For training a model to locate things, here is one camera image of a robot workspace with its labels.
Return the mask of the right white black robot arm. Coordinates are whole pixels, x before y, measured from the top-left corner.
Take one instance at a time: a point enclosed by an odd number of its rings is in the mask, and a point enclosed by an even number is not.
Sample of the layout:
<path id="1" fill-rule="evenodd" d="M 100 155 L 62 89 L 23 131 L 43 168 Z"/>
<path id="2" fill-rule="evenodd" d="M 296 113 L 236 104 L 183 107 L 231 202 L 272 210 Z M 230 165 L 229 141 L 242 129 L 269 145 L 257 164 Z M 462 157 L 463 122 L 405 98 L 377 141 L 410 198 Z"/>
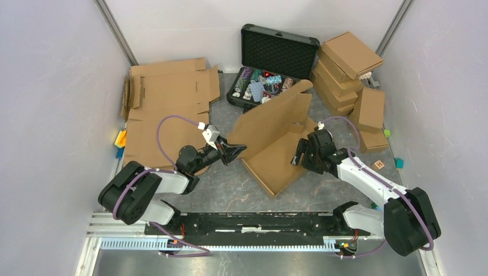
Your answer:
<path id="1" fill-rule="evenodd" d="M 381 237 L 399 255 L 432 250 L 441 236 L 433 206 L 426 191 L 407 189 L 371 170 L 351 150 L 338 149 L 332 135 L 316 128 L 301 138 L 291 164 L 317 174 L 330 174 L 366 195 L 379 209 L 350 201 L 333 210 L 332 226 L 340 235 L 353 229 Z"/>

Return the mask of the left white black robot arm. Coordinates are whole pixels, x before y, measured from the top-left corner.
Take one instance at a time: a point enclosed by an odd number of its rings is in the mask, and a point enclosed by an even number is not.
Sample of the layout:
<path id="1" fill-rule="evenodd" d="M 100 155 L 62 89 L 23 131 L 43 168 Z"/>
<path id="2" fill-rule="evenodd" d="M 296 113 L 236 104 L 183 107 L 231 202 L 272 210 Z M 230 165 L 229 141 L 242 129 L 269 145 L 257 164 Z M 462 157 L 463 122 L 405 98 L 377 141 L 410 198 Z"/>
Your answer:
<path id="1" fill-rule="evenodd" d="M 175 171 L 148 168 L 130 161 L 101 190 L 98 203 L 114 219 L 127 225 L 139 220 L 154 222 L 166 234 L 174 234 L 181 226 L 178 210 L 157 196 L 191 193 L 200 181 L 197 172 L 217 161 L 228 165 L 246 149 L 244 144 L 229 144 L 225 138 L 218 137 L 215 145 L 201 149 L 192 145 L 182 147 Z"/>

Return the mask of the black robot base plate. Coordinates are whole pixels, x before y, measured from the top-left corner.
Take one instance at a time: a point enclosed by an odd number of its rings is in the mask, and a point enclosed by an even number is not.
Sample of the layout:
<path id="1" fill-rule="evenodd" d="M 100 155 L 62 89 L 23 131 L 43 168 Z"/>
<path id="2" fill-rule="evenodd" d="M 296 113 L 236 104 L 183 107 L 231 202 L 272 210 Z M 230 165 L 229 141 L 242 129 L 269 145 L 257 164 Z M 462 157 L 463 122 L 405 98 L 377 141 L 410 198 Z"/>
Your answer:
<path id="1" fill-rule="evenodd" d="M 319 246 L 353 236 L 330 212 L 183 213 L 165 227 L 198 246 Z"/>

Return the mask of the brown cardboard box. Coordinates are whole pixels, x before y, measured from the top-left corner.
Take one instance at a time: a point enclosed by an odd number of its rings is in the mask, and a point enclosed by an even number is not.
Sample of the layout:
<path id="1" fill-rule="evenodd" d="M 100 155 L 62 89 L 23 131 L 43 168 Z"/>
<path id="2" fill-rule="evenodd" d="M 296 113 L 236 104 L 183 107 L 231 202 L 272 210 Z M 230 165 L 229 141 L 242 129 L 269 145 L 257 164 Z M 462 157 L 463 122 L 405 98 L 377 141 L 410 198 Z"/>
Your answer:
<path id="1" fill-rule="evenodd" d="M 316 127 L 308 117 L 312 94 L 309 80 L 300 80 L 290 89 L 241 115 L 227 135 L 231 144 L 244 144 L 239 154 L 243 165 L 272 198 L 305 172 L 291 164 L 296 147 Z"/>

